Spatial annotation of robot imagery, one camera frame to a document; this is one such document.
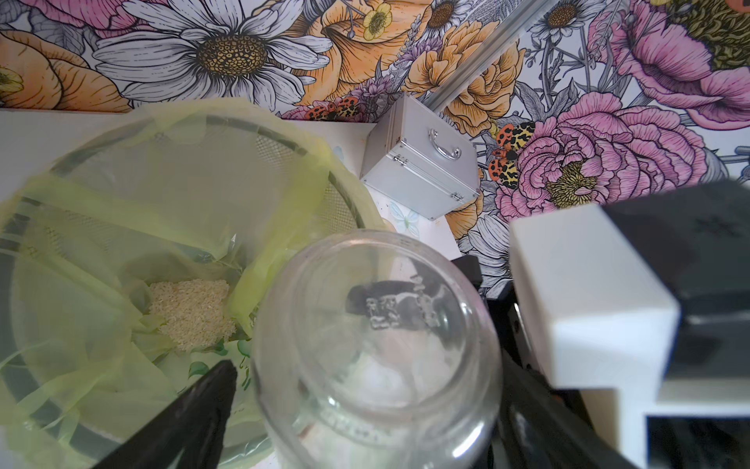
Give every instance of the white daisy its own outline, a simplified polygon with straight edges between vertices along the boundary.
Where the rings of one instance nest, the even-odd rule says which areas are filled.
[[[481,268],[479,292],[496,299],[511,280],[508,262],[508,224],[497,216],[486,215],[476,221],[474,228],[458,240],[464,254],[477,256]]]
[[[552,7],[532,28],[531,36],[546,41],[552,37],[553,42],[570,37],[584,23],[599,14],[605,7],[603,0],[561,0]]]
[[[458,26],[469,17],[476,0],[434,0],[432,16],[424,28],[423,38],[442,38],[453,26]]]
[[[313,77],[296,70],[325,67],[327,38],[280,37],[302,13],[304,0],[283,0],[253,14],[265,0],[140,0],[122,7],[157,31],[131,32],[97,43],[96,69],[130,82],[122,95],[140,102],[226,96],[248,98],[275,110],[296,104]]]

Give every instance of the rice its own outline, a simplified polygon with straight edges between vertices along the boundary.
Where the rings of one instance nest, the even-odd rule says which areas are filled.
[[[149,312],[166,320],[159,331],[189,351],[227,340],[236,330],[224,316],[222,301],[230,286],[224,280],[162,281],[150,287],[153,301]]]

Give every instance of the mesh strainer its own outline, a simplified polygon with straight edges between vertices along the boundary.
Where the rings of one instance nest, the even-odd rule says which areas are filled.
[[[196,363],[230,358],[240,378],[222,464],[247,467],[270,450],[248,386],[261,295],[300,248],[380,217],[325,143],[249,104],[159,105],[128,121],[0,214],[1,423],[33,465],[86,467],[198,379]],[[241,327],[180,354],[144,314],[146,285],[191,278],[227,280]]]

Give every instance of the pink peony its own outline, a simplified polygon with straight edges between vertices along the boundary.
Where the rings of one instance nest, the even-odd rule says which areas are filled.
[[[658,107],[629,107],[615,95],[584,95],[567,113],[537,122],[518,157],[518,189],[500,186],[500,217],[611,203],[693,185],[706,172],[704,142]]]
[[[151,29],[130,15],[122,4],[127,0],[21,0],[41,10],[51,20],[73,26],[91,26],[101,38],[111,38],[136,29]],[[167,5],[167,0],[145,0]]]
[[[687,110],[703,128],[750,126],[749,67],[712,71],[711,52],[690,38],[683,26],[668,23],[662,9],[631,0],[631,11],[634,21],[625,21],[627,12],[619,11],[614,14],[623,17],[622,21],[612,23],[610,44],[620,75],[635,77],[643,93],[659,103]],[[599,15],[591,22],[590,50],[596,48],[599,23],[606,21],[606,15]],[[650,32],[644,34],[647,26]],[[606,62],[607,50],[599,52],[600,61]]]
[[[312,106],[297,106],[294,109],[281,114],[279,117],[290,121],[304,121],[307,120],[305,119],[305,115],[307,115],[310,109],[312,109]]]

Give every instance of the orange flower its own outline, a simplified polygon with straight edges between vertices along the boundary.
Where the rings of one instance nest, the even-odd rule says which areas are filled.
[[[508,112],[525,52],[525,49],[518,50],[518,42],[510,46],[443,110],[462,134],[476,137],[489,129],[492,121]]]
[[[479,214],[482,213],[482,206],[484,203],[485,196],[480,191],[479,197],[466,205],[458,207],[456,210],[445,216],[445,220],[451,228],[451,233],[453,233],[454,239],[459,240],[463,238],[469,230],[474,228],[476,221],[479,219]]]
[[[0,31],[3,107],[124,113],[128,100],[80,56],[21,31]]]
[[[440,52],[422,53],[412,63],[409,76],[403,85],[405,92],[423,95],[442,85],[487,39],[499,23],[488,23],[484,27],[478,21],[450,28],[442,39]]]
[[[431,50],[412,63],[403,90],[424,94],[442,85],[487,39],[498,23],[479,22],[451,28],[439,53]],[[515,80],[521,73],[525,49],[518,42],[506,50],[480,77],[476,77],[443,111],[462,134],[476,137],[490,128],[491,119],[504,116],[510,107]]]
[[[394,60],[414,20],[421,15],[418,36],[431,18],[432,0],[352,0],[335,2],[304,31],[306,35],[328,38],[333,47],[324,52],[331,61],[324,68],[304,71],[315,83],[306,86],[300,104],[332,101],[352,91],[375,75],[378,60],[385,70]],[[347,4],[364,14],[354,13],[353,28]]]

